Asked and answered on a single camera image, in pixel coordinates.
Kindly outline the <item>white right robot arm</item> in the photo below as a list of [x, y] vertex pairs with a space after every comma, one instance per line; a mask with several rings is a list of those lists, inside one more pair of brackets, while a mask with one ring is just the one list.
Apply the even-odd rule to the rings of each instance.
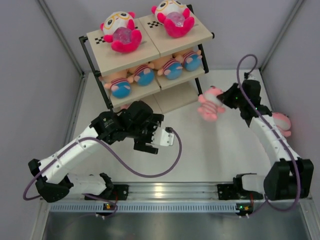
[[309, 196], [314, 172], [310, 159], [301, 158], [288, 144], [277, 127], [272, 112], [261, 104], [261, 85], [257, 80], [234, 83], [217, 98], [231, 109], [239, 109], [240, 116], [261, 143], [271, 168], [267, 175], [247, 173], [233, 186], [235, 196], [246, 198], [251, 192], [266, 195], [270, 201], [295, 199], [297, 193]]

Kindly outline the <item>white pink panda plush glasses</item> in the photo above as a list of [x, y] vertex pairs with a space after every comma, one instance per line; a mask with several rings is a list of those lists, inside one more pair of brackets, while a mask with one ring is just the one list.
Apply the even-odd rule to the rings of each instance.
[[142, 33], [136, 28], [135, 13], [116, 11], [100, 24], [103, 39], [118, 53], [134, 52], [142, 41]]

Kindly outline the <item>peach doll blue pants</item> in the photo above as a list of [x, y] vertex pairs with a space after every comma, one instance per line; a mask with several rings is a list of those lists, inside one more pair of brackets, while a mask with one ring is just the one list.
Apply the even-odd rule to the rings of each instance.
[[103, 87], [110, 90], [114, 97], [123, 99], [132, 92], [131, 83], [133, 81], [129, 80], [127, 75], [128, 71], [124, 69], [106, 76], [100, 76], [99, 80], [103, 82]]
[[129, 73], [128, 80], [136, 82], [139, 86], [149, 85], [155, 78], [155, 65], [153, 63], [143, 63], [141, 65], [131, 67], [127, 71]]
[[164, 76], [168, 80], [177, 79], [183, 71], [182, 64], [171, 55], [155, 59], [151, 63], [154, 65], [157, 76]]

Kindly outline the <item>pink plush corner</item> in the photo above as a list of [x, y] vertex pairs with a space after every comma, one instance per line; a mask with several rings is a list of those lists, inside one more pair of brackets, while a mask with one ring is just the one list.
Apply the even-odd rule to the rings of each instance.
[[218, 114], [223, 114], [226, 111], [223, 103], [217, 98], [218, 95], [223, 93], [220, 88], [211, 86], [198, 96], [200, 106], [197, 108], [197, 112], [205, 121], [215, 122], [218, 119]]

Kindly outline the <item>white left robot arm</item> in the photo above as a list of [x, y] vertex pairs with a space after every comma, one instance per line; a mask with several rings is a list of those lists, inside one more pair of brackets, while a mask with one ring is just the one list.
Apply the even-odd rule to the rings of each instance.
[[89, 194], [109, 199], [114, 185], [107, 174], [72, 175], [70, 172], [95, 153], [100, 145], [110, 146], [133, 139], [134, 150], [157, 154], [159, 146], [171, 146], [173, 135], [161, 127], [164, 115], [156, 114], [145, 102], [134, 101], [120, 113], [104, 111], [73, 141], [53, 155], [28, 163], [39, 195], [48, 203], [68, 195]]

